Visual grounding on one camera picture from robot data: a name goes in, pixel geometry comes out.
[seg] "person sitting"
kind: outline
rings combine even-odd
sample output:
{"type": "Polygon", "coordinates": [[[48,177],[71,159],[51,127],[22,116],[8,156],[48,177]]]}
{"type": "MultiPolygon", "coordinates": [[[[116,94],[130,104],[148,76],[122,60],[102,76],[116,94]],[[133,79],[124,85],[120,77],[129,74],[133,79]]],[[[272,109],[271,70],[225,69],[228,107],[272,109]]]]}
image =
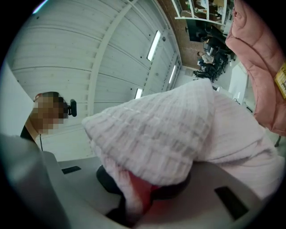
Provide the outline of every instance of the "person sitting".
{"type": "Polygon", "coordinates": [[[206,64],[212,64],[214,61],[214,57],[208,55],[207,53],[198,52],[197,55],[198,55],[198,57],[201,57],[206,64]]]}
{"type": "Polygon", "coordinates": [[[219,51],[216,53],[214,57],[214,61],[220,62],[220,60],[222,60],[224,63],[228,63],[228,54],[219,49],[219,51]]]}
{"type": "Polygon", "coordinates": [[[210,74],[207,73],[207,72],[193,71],[193,73],[195,74],[196,78],[208,78],[208,79],[211,79],[210,74]]]}
{"type": "Polygon", "coordinates": [[[37,94],[20,137],[35,142],[40,134],[48,134],[67,118],[68,105],[58,92],[37,94]]]}
{"type": "Polygon", "coordinates": [[[206,63],[204,63],[202,61],[200,61],[199,64],[202,67],[206,67],[207,69],[216,72],[216,68],[215,68],[215,66],[213,64],[206,64],[206,63]]]}
{"type": "Polygon", "coordinates": [[[221,31],[219,31],[219,29],[217,29],[215,26],[213,25],[206,25],[205,27],[205,31],[211,35],[212,37],[217,38],[220,42],[225,44],[226,41],[226,37],[223,35],[223,33],[221,31]]]}
{"type": "Polygon", "coordinates": [[[205,44],[208,44],[209,46],[211,46],[213,49],[218,50],[223,49],[223,50],[228,50],[227,46],[225,43],[222,43],[220,40],[218,40],[217,38],[213,38],[213,37],[202,37],[201,41],[205,44]]]}

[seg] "pink towel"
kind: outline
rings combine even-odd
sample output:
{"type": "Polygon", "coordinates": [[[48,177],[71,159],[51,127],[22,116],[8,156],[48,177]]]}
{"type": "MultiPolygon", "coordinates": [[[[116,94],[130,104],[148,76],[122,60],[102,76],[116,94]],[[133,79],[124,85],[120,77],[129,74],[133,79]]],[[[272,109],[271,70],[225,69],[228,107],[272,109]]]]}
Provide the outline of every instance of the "pink towel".
{"type": "Polygon", "coordinates": [[[153,189],[184,181],[193,161],[218,164],[261,198],[282,177],[284,159],[264,129],[245,108],[215,92],[208,79],[108,108],[82,124],[126,198],[130,221],[149,209],[153,189]],[[251,165],[258,169],[241,172],[251,165]]]}

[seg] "ceiling light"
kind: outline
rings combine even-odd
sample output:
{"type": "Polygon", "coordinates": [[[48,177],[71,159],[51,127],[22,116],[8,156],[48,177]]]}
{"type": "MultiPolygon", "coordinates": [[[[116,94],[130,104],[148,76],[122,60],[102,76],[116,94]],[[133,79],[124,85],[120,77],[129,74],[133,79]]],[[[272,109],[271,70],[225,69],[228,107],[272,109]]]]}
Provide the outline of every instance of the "ceiling light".
{"type": "Polygon", "coordinates": [[[36,12],[38,12],[38,11],[40,10],[40,8],[42,8],[42,6],[43,6],[47,1],[48,1],[48,0],[43,1],[43,2],[34,10],[33,14],[36,13],[36,12]]]}
{"type": "Polygon", "coordinates": [[[171,83],[171,81],[172,81],[172,78],[173,78],[173,75],[174,75],[175,69],[176,69],[176,66],[174,65],[174,68],[173,68],[173,71],[172,71],[172,74],[171,74],[171,77],[170,77],[169,83],[171,83]]]}
{"type": "Polygon", "coordinates": [[[147,59],[148,59],[149,61],[151,61],[152,58],[153,58],[153,55],[154,55],[154,53],[155,53],[155,50],[156,50],[157,44],[158,44],[158,42],[159,42],[160,36],[161,36],[161,33],[160,33],[160,31],[158,30],[158,31],[156,32],[155,38],[154,38],[154,40],[153,40],[153,42],[152,42],[151,48],[150,48],[149,53],[148,53],[148,56],[147,56],[147,59]]]}
{"type": "Polygon", "coordinates": [[[142,92],[143,92],[142,89],[137,88],[135,99],[141,98],[142,92]]]}

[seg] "black cable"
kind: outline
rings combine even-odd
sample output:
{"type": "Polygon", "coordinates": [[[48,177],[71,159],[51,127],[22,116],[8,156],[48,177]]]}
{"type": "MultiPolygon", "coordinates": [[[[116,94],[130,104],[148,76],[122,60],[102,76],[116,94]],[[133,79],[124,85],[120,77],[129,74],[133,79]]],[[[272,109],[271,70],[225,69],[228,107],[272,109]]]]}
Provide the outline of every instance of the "black cable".
{"type": "Polygon", "coordinates": [[[42,139],[41,139],[41,134],[40,134],[40,142],[41,142],[41,149],[43,151],[43,146],[42,146],[42,139]]]}

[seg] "pink puffer jacket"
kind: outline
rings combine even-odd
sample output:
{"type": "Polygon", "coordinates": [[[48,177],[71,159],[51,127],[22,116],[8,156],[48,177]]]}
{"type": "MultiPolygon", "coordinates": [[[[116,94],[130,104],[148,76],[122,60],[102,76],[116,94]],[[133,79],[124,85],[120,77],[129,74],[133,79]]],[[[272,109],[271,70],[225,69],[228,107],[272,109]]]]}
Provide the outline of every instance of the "pink puffer jacket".
{"type": "Polygon", "coordinates": [[[233,17],[226,44],[245,66],[252,82],[254,117],[270,131],[286,136],[286,101],[273,80],[285,56],[269,27],[242,0],[235,1],[233,17]]]}

